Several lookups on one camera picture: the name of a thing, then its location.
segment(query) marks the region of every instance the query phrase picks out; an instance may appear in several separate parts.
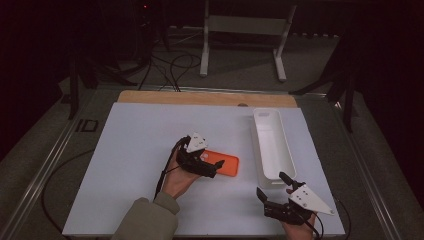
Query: human hand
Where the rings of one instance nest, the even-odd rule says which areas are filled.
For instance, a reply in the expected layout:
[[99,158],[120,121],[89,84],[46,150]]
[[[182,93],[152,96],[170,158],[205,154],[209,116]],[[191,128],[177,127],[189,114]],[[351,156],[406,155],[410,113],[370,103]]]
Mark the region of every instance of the human hand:
[[200,177],[200,175],[189,173],[182,169],[177,163],[177,148],[171,158],[166,174],[165,183],[162,187],[162,192],[171,195],[174,199],[183,195],[191,184]]
[[[287,193],[291,194],[293,190],[287,189]],[[312,214],[311,217],[308,219],[308,222],[314,226],[315,224],[315,218],[316,215]],[[306,225],[306,223],[302,225],[292,225],[288,224],[286,222],[281,222],[281,225],[284,228],[284,231],[286,232],[287,239],[288,240],[311,240],[313,239],[313,230]]]

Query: wire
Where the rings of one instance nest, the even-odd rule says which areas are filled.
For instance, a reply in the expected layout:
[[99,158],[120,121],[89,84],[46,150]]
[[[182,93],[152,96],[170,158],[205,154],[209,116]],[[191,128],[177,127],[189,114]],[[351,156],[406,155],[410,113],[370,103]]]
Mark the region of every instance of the wire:
[[[94,149],[82,152],[66,161],[64,161],[62,164],[60,164],[55,170],[53,170],[53,172],[50,174],[49,178],[46,181],[46,184],[44,185],[43,190],[41,191],[41,207],[43,209],[44,215],[46,215],[47,219],[50,221],[50,223],[57,229],[57,231],[59,231],[59,233],[62,235],[62,228],[53,220],[53,217],[50,215],[49,211],[47,210],[46,207],[46,203],[45,203],[45,193],[46,193],[46,189],[47,186],[49,185],[49,182],[51,180],[51,178],[57,173],[57,171],[59,171],[63,166],[65,166],[66,164],[72,162],[75,159],[78,159],[86,154],[89,154],[91,152],[94,152]],[[72,240],[70,237],[68,236],[63,236],[65,239],[68,240]]]
[[[172,87],[174,88],[175,91],[181,92],[181,89],[180,89],[180,87],[178,85],[178,81],[190,69],[199,66],[201,60],[200,60],[200,57],[199,56],[193,55],[193,54],[191,54],[189,52],[186,52],[186,51],[170,51],[170,52],[181,52],[181,53],[184,53],[184,54],[175,57],[174,59],[172,59],[171,62],[169,62],[167,60],[164,60],[162,58],[159,58],[157,56],[152,55],[152,58],[157,59],[157,60],[159,60],[161,62],[164,62],[164,63],[169,64],[169,72],[171,74],[171,79],[169,79],[168,76],[166,76],[166,70],[165,70],[165,73],[163,73],[162,71],[160,71],[162,73],[162,75],[166,78],[167,82],[164,85],[162,85],[162,87],[159,89],[159,91],[162,90],[166,86],[166,84],[169,82],[169,83],[171,83],[171,85],[172,85]],[[190,57],[190,60],[191,61],[190,61],[190,64],[188,66],[182,66],[182,65],[176,64],[176,61],[179,60],[179,59],[181,59],[181,58],[183,58],[183,57]],[[174,69],[175,68],[182,68],[182,69],[184,69],[184,71],[181,74],[179,74],[177,77],[175,77],[175,74],[174,74]]]
[[143,86],[144,82],[147,79],[147,76],[149,75],[150,69],[152,68],[152,58],[149,59],[149,67],[147,68],[146,74],[144,74],[143,79],[140,82],[140,86],[138,86],[138,91],[140,91],[141,87]]
[[162,87],[161,88],[159,88],[159,91],[160,90],[162,90],[165,86],[166,86],[166,84],[171,84],[171,86],[172,86],[172,88],[174,89],[174,91],[178,91],[177,90],[177,88],[174,86],[174,84],[172,83],[172,81],[168,78],[168,76],[166,76],[166,68],[165,67],[163,67],[163,66],[159,66],[159,65],[157,65],[154,61],[152,61],[152,63],[153,63],[153,66],[162,74],[162,76],[165,78],[165,80],[166,80],[166,82],[162,85]]
[[168,174],[168,173],[170,173],[170,172],[174,171],[175,169],[177,169],[177,168],[179,168],[179,167],[180,167],[180,166],[176,166],[176,167],[174,167],[174,168],[172,168],[172,169],[170,169],[170,170],[166,171],[166,174]]
[[322,224],[321,218],[319,218],[316,213],[312,212],[312,214],[314,214],[315,217],[317,217],[319,223],[321,224],[321,237],[319,237],[319,235],[317,235],[317,239],[322,239],[324,237],[324,225]]
[[319,234],[319,232],[318,232],[318,230],[316,230],[316,228],[314,227],[314,226],[312,226],[312,224],[310,224],[309,222],[308,222],[308,220],[305,220],[304,219],[304,222],[305,222],[305,224],[309,227],[309,228],[311,228],[312,229],[312,231],[315,233],[315,235],[316,235],[316,237],[315,237],[315,239],[317,239],[317,240],[319,240],[319,239],[321,239],[322,238],[322,236],[324,235],[323,233],[321,234],[321,236],[320,236],[320,234]]
[[156,196],[158,195],[158,193],[160,192],[160,190],[162,189],[162,185],[163,185],[163,180],[165,179],[165,175],[168,173],[168,172],[170,172],[170,171],[172,171],[172,170],[174,170],[174,169],[176,169],[176,168],[173,168],[173,169],[171,169],[171,170],[169,170],[168,171],[168,166],[169,166],[169,164],[171,163],[171,159],[172,159],[172,156],[174,156],[174,153],[175,153],[175,151],[182,145],[182,143],[186,140],[186,138],[187,137],[183,137],[183,138],[181,138],[180,140],[178,140],[178,142],[174,145],[174,147],[172,148],[172,150],[171,150],[171,154],[169,155],[169,158],[168,158],[168,161],[166,162],[166,165],[165,165],[165,168],[163,169],[163,171],[161,172],[161,174],[160,174],[160,177],[159,177],[159,180],[158,180],[158,183],[157,183],[157,185],[156,185],[156,191],[155,191],[155,197],[154,198],[156,198]]
[[352,220],[350,219],[349,212],[347,211],[347,208],[346,208],[346,206],[343,204],[343,202],[342,202],[342,201],[340,201],[340,199],[336,198],[334,195],[333,195],[333,198],[334,198],[334,200],[336,200],[336,202],[340,203],[340,205],[342,206],[343,210],[346,212],[347,219],[348,219],[348,221],[349,221],[349,223],[348,223],[348,224],[349,224],[348,232],[347,232],[347,234],[346,234],[346,238],[345,238],[345,240],[347,240],[347,239],[350,237],[350,233],[351,233],[351,231],[352,231]]

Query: white rectangular container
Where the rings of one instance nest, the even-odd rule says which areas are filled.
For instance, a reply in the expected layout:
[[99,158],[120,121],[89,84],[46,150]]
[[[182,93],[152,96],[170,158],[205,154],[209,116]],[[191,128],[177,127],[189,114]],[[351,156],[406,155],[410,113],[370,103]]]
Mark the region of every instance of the white rectangular container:
[[289,177],[296,177],[296,169],[287,145],[280,112],[272,108],[253,110],[254,124],[252,139],[259,185],[262,188],[281,187],[284,182],[279,177],[285,172]]

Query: white board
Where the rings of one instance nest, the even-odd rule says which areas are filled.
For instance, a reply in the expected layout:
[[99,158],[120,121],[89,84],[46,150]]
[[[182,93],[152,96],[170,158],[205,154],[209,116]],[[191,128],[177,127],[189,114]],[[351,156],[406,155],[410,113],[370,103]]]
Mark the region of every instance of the white board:
[[[236,177],[200,178],[177,201],[177,236],[274,236],[277,220],[263,215],[256,197],[250,107],[115,103],[99,139],[63,234],[112,235],[134,200],[154,196],[175,143],[198,132],[208,149],[240,159]],[[300,109],[278,108],[299,181],[307,182],[335,216],[320,215],[326,235],[344,234],[315,147]],[[288,201],[283,189],[264,190]]]

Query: orange phone case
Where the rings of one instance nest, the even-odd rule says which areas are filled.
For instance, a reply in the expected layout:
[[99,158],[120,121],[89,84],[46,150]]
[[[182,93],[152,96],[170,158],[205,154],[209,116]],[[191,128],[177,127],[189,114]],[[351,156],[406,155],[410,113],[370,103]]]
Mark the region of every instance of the orange phone case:
[[211,164],[215,164],[218,161],[225,160],[222,168],[218,169],[216,172],[230,177],[235,177],[237,175],[239,164],[238,157],[210,150],[205,150],[202,155],[200,155],[200,158],[203,161]]

